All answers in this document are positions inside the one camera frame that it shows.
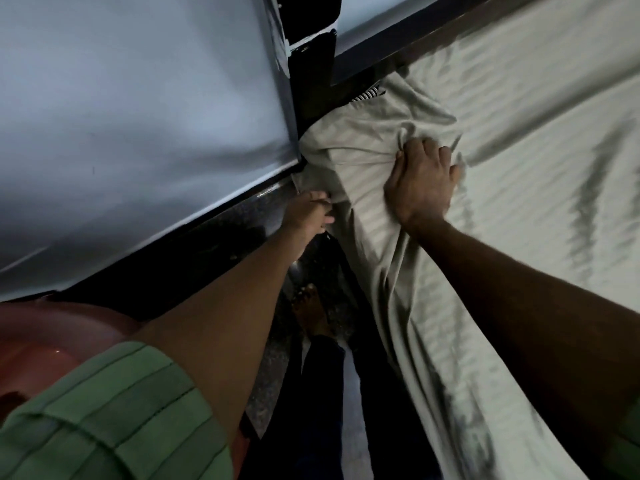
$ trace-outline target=mattress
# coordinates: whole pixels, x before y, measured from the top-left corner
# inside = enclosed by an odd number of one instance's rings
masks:
[[[640,311],[640,0],[540,0],[461,36],[301,138],[300,189],[367,294],[446,479],[580,479],[382,187],[434,137],[465,165],[448,220],[524,263]]]

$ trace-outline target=wall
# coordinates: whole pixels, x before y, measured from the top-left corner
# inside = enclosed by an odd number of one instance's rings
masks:
[[[295,161],[260,0],[0,0],[0,299]]]
[[[341,54],[437,0],[342,0],[335,53]]]

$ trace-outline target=person's right hand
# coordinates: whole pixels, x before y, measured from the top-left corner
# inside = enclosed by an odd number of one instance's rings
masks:
[[[451,165],[448,147],[414,138],[396,154],[385,197],[400,225],[410,232],[425,220],[444,219],[460,176],[462,169]]]

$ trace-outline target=person's right arm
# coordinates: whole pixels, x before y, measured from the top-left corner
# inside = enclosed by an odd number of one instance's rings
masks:
[[[450,149],[412,140],[398,153],[385,194],[549,428],[594,474],[640,395],[640,315],[448,224],[459,178]]]

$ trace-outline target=foot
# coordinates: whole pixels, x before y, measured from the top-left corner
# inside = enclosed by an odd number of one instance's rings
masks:
[[[309,338],[315,335],[335,338],[329,327],[329,322],[326,320],[326,314],[315,285],[309,284],[302,288],[293,298],[291,307],[300,327]]]

